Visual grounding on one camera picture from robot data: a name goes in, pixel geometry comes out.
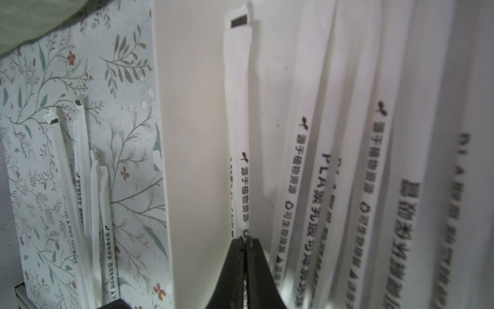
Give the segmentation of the straw PLA label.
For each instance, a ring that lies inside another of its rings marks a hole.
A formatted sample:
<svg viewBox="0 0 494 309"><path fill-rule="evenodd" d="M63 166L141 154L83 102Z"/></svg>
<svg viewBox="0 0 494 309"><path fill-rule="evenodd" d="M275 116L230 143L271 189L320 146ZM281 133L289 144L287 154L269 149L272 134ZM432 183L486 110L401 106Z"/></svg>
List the straw PLA label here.
<svg viewBox="0 0 494 309"><path fill-rule="evenodd" d="M330 156L328 183L307 206L307 232L294 279L290 308L323 308L338 262L346 211L374 87L381 45L381 1L366 1L365 33L355 75L347 72L351 53L350 1L339 1L316 162Z"/></svg>

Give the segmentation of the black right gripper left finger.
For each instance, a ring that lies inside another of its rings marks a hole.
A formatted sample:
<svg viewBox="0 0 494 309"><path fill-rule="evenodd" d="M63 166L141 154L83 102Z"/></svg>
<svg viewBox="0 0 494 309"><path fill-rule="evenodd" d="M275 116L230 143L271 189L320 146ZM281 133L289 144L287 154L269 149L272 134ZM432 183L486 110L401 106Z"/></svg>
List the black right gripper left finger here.
<svg viewBox="0 0 494 309"><path fill-rule="evenodd" d="M244 307L245 242L233 239L206 309L240 309Z"/></svg>

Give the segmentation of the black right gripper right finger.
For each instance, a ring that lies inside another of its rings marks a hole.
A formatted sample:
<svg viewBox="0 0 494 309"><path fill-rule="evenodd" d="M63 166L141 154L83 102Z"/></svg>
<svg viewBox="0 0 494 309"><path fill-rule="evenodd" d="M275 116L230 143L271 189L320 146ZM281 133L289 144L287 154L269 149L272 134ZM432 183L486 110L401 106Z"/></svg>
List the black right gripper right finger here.
<svg viewBox="0 0 494 309"><path fill-rule="evenodd" d="M261 242L252 237L246 239L246 302L251 309L286 309L272 278Z"/></svg>

